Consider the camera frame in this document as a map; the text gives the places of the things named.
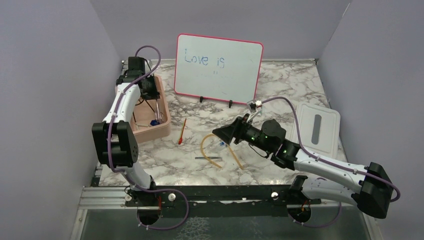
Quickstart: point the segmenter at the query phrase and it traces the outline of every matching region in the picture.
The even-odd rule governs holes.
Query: red whiteboard frame
[[[200,98],[201,97],[201,96],[193,95],[193,94],[180,93],[180,92],[177,92],[175,90],[175,85],[176,85],[175,83],[177,81],[176,74],[177,74],[177,59],[178,59],[178,39],[180,38],[181,35],[194,36],[194,37],[202,37],[202,38],[210,38],[210,39],[230,40],[230,41],[245,42],[245,43],[252,43],[252,44],[260,44],[262,46],[262,52],[260,53],[260,62],[262,64],[262,56],[264,54],[264,45],[261,42],[258,42],[258,41],[246,41],[246,40],[232,39],[232,38],[226,38],[226,37],[217,37],[217,36],[206,36],[206,35],[191,34],[191,33],[180,33],[176,37],[175,72],[174,72],[174,77],[173,77],[173,90],[178,95],[189,96],[189,97],[197,97],[197,98]],[[258,88],[259,72],[260,71],[261,71],[261,65],[259,64],[259,69],[257,70],[256,85],[254,86],[253,99],[255,99],[255,97],[256,97],[256,90]],[[226,102],[226,103],[230,102],[230,100],[213,98],[213,97],[204,97],[204,99],[211,99],[211,100],[216,100],[216,101],[221,101],[221,102]],[[233,103],[234,104],[246,104],[246,102],[238,102],[238,101],[233,101]]]

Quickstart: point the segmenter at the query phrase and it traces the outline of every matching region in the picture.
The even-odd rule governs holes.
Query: orange marker
[[[179,135],[179,140],[178,140],[178,145],[180,145],[183,142],[183,132],[184,132],[184,127],[186,126],[186,122],[187,122],[187,118],[184,120],[184,123],[182,124],[181,134]]]

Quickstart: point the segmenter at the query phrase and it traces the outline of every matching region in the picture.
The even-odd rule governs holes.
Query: table
[[[212,100],[199,102],[198,98],[176,95],[174,88],[175,65],[162,63],[155,74],[161,76],[166,92],[166,101],[171,115],[171,134],[138,145],[138,162],[150,174],[157,185],[275,185],[291,184],[297,175],[309,173],[282,169],[269,159],[257,155],[248,144],[231,144],[244,169],[240,169],[231,154],[225,149],[222,160],[215,162],[217,168],[202,156],[200,142],[213,129],[230,124],[237,116],[248,113],[245,105]],[[257,100],[274,96],[285,96],[296,107],[299,102],[329,107],[323,85],[313,61],[262,62],[256,91]],[[274,100],[263,105],[262,115],[254,119],[253,125],[260,128],[265,120],[276,119],[291,139],[294,117],[283,100]],[[187,118],[183,142],[178,139],[184,119]],[[337,160],[346,162],[339,140]],[[102,168],[99,186],[127,186],[127,181],[113,173],[107,166]]]

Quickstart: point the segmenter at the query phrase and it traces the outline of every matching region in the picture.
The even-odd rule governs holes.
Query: gray wall
[[[422,239],[424,2],[353,0],[318,62],[348,160],[384,166],[402,197],[385,240]]]
[[[350,0],[90,0],[122,59],[140,43],[175,59],[192,33],[262,42],[268,59],[319,58]],[[154,51],[144,56],[157,59]]]
[[[0,3],[0,239],[69,239],[120,65],[88,0]]]

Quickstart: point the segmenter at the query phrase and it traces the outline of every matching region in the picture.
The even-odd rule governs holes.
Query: marble surface
[[[269,159],[257,155],[246,142],[231,144],[244,169],[240,169],[227,149],[206,155],[221,156],[215,162],[218,168],[201,157],[200,143],[213,129],[230,124],[237,116],[248,113],[245,105],[228,108],[225,102],[176,95],[174,86],[175,65],[163,63],[155,74],[162,77],[166,100],[171,114],[171,134],[138,145],[138,164],[152,175],[157,185],[267,185],[291,184],[297,175],[308,173],[282,169]],[[315,63],[313,62],[263,62],[260,67],[256,99],[265,100],[274,96],[287,97],[296,107],[299,102],[308,102],[323,107],[329,104]],[[274,100],[263,105],[262,115],[254,119],[253,125],[261,128],[263,121],[276,119],[287,130],[291,139],[294,117],[283,100]],[[187,118],[183,142],[178,145],[181,127]],[[346,161],[339,141],[336,159]],[[99,186],[126,186],[128,183],[110,168],[102,169]]]

